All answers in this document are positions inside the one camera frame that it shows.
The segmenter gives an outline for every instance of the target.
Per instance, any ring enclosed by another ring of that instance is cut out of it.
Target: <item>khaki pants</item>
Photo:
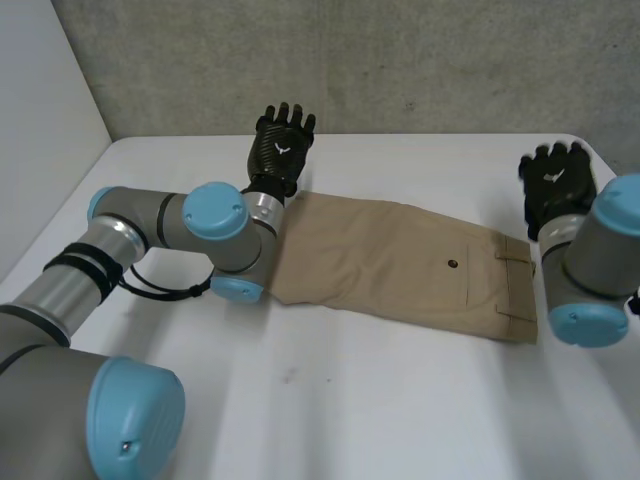
[[[529,244],[410,205],[301,192],[269,286],[311,303],[535,343]]]

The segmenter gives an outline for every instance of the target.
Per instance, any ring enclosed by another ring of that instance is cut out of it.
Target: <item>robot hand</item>
[[[290,122],[287,103],[280,105],[274,120],[275,110],[269,105],[256,124],[257,134],[247,163],[249,178],[252,183],[263,177],[277,179],[284,196],[292,197],[298,188],[297,180],[304,168],[307,151],[313,144],[316,117],[308,115],[303,127],[300,105],[293,106]]]
[[[537,241],[540,228],[556,217],[589,212],[596,197],[589,163],[589,154],[577,142],[570,151],[558,142],[550,154],[546,145],[540,145],[533,159],[522,157],[518,174],[524,183],[524,216],[531,240]]]

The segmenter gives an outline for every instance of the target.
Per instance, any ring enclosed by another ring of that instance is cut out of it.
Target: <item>white table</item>
[[[525,239],[519,158],[557,139],[573,137],[319,135],[304,186],[410,203]],[[244,187],[251,142],[113,144],[0,299],[13,299],[84,232],[98,188],[188,192],[211,180]],[[593,170],[600,187],[613,177],[595,153]],[[209,269],[204,257],[179,252],[152,251],[141,262],[151,281],[170,287],[199,282]],[[180,377],[187,417],[167,479],[640,478],[638,325],[612,348],[569,347],[550,333],[539,275],[535,288],[537,346],[324,307],[233,305],[210,293],[165,304],[120,289],[73,346],[130,355]]]

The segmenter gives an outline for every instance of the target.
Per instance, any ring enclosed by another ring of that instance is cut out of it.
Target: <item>robot finger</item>
[[[276,117],[276,123],[287,123],[287,117],[289,117],[289,104],[282,102],[280,104],[280,110],[278,110],[278,116]]]
[[[292,127],[299,127],[302,122],[302,107],[297,103],[293,106],[293,114],[291,115],[291,123],[289,124]]]

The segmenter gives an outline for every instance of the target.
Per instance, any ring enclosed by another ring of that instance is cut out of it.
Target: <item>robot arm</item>
[[[69,347],[71,336],[152,247],[206,254],[214,293],[260,298],[285,198],[313,143],[315,118],[268,107],[243,192],[214,182],[188,195],[105,188],[89,226],[13,302],[0,305],[0,478],[151,479],[176,446],[185,395],[170,371]]]
[[[588,153],[557,143],[523,157],[529,237],[540,244],[551,328],[563,342],[604,347],[628,331],[625,303],[640,285],[640,175],[596,196]]]

